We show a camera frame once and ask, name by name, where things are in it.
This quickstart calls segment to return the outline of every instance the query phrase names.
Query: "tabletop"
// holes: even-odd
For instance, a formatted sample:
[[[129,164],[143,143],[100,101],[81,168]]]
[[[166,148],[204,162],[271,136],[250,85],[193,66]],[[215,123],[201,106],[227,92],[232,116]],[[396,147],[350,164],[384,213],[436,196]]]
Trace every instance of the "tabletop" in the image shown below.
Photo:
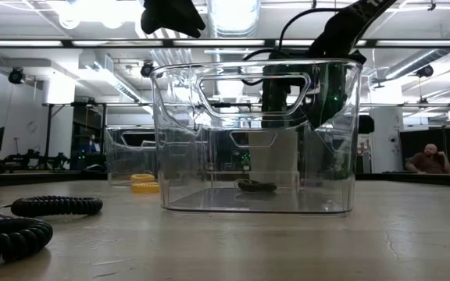
[[[52,241],[0,280],[450,280],[450,187],[357,182],[339,216],[172,212],[103,181],[0,187],[0,206],[38,195],[104,208],[43,218]]]

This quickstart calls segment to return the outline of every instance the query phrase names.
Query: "yellow object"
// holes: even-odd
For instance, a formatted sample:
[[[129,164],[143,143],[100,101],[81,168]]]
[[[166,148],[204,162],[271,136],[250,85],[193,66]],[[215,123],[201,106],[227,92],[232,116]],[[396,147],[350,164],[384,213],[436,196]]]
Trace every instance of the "yellow object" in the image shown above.
[[[159,193],[159,185],[157,183],[133,183],[131,192],[143,194]]]
[[[154,180],[155,177],[149,174],[135,174],[131,176],[132,183],[150,183],[153,182]]]

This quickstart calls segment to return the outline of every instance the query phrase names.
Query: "clear plastic bin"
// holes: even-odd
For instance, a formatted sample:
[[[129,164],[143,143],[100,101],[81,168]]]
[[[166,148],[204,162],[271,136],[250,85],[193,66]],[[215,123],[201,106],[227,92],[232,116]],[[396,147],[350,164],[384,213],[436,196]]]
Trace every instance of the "clear plastic bin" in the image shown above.
[[[361,68],[347,60],[289,60],[155,70],[162,206],[351,211]],[[239,188],[256,182],[262,188]]]
[[[107,170],[111,186],[130,186],[134,174],[157,175],[154,129],[107,127]]]

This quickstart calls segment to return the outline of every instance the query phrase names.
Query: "bald man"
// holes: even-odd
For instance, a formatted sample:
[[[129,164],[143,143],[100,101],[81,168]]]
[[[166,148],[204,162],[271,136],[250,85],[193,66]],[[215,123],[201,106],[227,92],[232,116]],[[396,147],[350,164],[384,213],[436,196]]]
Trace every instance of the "bald man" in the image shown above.
[[[444,152],[435,144],[427,144],[423,152],[416,153],[405,167],[411,172],[441,174],[450,173],[450,164]]]

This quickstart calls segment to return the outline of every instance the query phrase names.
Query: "table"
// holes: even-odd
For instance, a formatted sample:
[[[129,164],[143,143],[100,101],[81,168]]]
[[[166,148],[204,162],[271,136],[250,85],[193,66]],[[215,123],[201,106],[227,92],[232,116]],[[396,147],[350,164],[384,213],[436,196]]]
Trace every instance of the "table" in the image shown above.
[[[46,218],[50,244],[0,280],[450,280],[450,187],[358,182],[331,217],[171,212],[105,181],[0,187],[0,205],[40,194],[105,204]]]

